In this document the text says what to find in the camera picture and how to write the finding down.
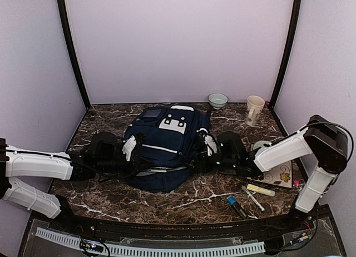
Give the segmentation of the navy blue student backpack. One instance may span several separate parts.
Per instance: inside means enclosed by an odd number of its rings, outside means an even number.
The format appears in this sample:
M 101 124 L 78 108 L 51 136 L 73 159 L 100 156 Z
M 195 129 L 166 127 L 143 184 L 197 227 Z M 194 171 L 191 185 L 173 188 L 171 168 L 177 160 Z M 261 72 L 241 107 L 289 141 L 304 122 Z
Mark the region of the navy blue student backpack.
M 126 183 L 136 189 L 168 193 L 193 173 L 191 159 L 197 131 L 210 131 L 210 113 L 188 105 L 144 109 L 127 127 L 124 139 L 142 133 L 140 170 Z

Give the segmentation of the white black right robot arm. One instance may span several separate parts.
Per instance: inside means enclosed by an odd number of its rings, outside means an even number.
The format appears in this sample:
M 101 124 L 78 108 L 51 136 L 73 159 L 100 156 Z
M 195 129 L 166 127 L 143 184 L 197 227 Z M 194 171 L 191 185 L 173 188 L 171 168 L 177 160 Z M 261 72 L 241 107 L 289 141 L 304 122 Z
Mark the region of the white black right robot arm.
M 204 129 L 197 132 L 198 144 L 206 148 L 204 169 L 233 170 L 238 177 L 260 177 L 278 165 L 314 156 L 314 171 L 298 194 L 294 211 L 284 218 L 284 227 L 296 231 L 305 223 L 305 214 L 328 191 L 347 168 L 355 147 L 350 131 L 342 125 L 313 115 L 309 122 L 277 142 L 262 142 L 247 151 L 240 135 L 221 133 L 216 139 Z

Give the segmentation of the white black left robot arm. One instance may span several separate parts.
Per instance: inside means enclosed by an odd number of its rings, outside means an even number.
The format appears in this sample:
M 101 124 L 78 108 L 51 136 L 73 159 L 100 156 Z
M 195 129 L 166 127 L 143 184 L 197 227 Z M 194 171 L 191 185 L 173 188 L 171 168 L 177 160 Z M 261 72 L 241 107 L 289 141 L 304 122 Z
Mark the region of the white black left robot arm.
M 125 179 L 137 174 L 140 147 L 145 136 L 132 135 L 121 141 L 100 132 L 81 152 L 37 152 L 19 149 L 1 139 L 1 199 L 11 201 L 50 219 L 67 233 L 75 232 L 78 219 L 66 198 L 45 193 L 20 180 L 21 176 L 51 177 L 63 181 Z

